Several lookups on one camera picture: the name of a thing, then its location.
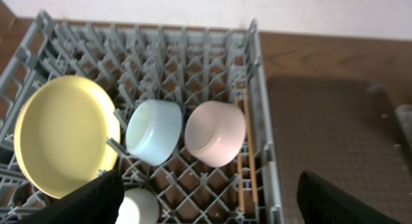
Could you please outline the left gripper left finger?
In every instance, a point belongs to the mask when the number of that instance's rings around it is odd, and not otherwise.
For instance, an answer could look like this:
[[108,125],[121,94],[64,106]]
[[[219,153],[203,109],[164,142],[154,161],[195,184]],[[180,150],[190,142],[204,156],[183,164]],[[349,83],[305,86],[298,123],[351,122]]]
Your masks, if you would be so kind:
[[123,200],[123,179],[113,169],[18,223],[115,223]]

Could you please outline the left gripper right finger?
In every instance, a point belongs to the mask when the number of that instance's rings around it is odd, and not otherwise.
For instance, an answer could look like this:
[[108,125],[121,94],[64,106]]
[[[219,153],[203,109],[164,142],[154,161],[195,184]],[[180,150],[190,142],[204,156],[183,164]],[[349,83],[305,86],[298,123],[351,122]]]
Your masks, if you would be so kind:
[[398,224],[311,171],[300,174],[297,204],[306,224]]

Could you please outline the white paper cup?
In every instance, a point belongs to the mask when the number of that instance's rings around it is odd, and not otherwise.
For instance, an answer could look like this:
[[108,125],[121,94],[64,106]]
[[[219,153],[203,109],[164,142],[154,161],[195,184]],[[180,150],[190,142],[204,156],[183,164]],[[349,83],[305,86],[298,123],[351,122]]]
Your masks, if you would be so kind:
[[156,224],[160,206],[149,190],[134,188],[124,194],[116,224]]

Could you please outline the wooden chopstick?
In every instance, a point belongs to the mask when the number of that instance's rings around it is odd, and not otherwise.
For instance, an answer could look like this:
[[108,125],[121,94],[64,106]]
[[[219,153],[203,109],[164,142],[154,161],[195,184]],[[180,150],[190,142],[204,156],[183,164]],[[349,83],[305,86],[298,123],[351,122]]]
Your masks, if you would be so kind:
[[245,198],[243,193],[243,171],[242,171],[242,157],[241,157],[241,149],[237,155],[237,171],[239,176],[238,182],[238,202],[239,202],[239,211],[240,213],[244,213],[245,211]]
[[249,108],[248,108],[248,97],[247,97],[247,90],[243,89],[243,107],[245,111],[245,118],[247,122],[247,141],[248,141],[248,160],[249,160],[249,167],[250,167],[250,179],[252,185],[252,200],[254,203],[258,203],[259,196],[258,196],[258,187],[257,187],[257,180],[256,180],[256,166],[254,160],[254,141],[252,137],[252,127],[249,115]]

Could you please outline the yellow plate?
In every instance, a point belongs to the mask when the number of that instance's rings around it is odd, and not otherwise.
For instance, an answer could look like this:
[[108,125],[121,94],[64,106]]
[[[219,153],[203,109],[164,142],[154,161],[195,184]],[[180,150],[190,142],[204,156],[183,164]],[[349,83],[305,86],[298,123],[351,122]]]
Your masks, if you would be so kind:
[[85,77],[57,77],[25,103],[14,129],[14,150],[26,178],[43,193],[62,198],[114,167],[120,140],[115,105]]

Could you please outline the light blue bowl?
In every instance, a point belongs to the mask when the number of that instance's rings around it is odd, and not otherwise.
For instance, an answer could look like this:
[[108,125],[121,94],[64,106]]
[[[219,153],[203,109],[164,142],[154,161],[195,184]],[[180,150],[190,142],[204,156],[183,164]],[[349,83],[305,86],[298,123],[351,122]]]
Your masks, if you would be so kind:
[[128,152],[151,166],[164,163],[182,132],[182,110],[175,102],[149,99],[134,111],[126,130]]

